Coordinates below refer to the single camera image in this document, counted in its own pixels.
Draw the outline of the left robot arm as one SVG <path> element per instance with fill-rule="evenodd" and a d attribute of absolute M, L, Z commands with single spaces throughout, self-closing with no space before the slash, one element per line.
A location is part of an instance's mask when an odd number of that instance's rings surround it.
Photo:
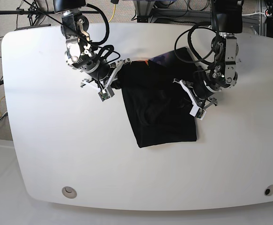
<path fill-rule="evenodd" d="M 236 56 L 238 44 L 235 34 L 242 33 L 242 0 L 211 1 L 211 26 L 216 32 L 212 40 L 214 61 L 208 65 L 209 72 L 195 75 L 194 93 L 200 99 L 208 99 L 224 88 L 236 85 Z"/>

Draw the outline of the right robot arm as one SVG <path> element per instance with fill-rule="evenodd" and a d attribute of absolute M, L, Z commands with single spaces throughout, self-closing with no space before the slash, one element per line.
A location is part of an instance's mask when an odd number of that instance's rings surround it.
<path fill-rule="evenodd" d="M 109 21 L 103 11 L 87 4 L 85 0 L 55 0 L 53 6 L 55 13 L 63 14 L 61 32 L 66 38 L 66 63 L 72 69 L 86 73 L 80 86 L 84 87 L 94 82 L 96 86 L 91 87 L 98 91 L 108 87 L 120 89 L 116 72 L 118 67 L 114 60 L 107 60 L 112 53 L 117 52 L 114 51 L 113 45 L 103 45 L 110 34 Z M 89 21 L 80 11 L 84 6 L 94 9 L 103 18 L 105 35 L 99 42 L 93 42 L 90 38 Z"/>

